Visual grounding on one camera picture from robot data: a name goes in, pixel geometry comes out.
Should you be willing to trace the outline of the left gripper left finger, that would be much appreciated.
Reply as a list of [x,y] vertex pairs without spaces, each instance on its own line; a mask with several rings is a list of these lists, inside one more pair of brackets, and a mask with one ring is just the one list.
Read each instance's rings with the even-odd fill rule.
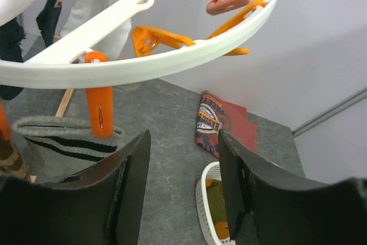
[[150,150],[144,131],[59,182],[1,177],[1,243],[137,244]]

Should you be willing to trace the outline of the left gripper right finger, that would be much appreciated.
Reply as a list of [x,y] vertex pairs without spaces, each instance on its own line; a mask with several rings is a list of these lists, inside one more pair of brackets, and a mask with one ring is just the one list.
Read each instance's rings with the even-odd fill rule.
[[218,135],[229,236],[237,244],[365,244],[366,180],[301,177]]

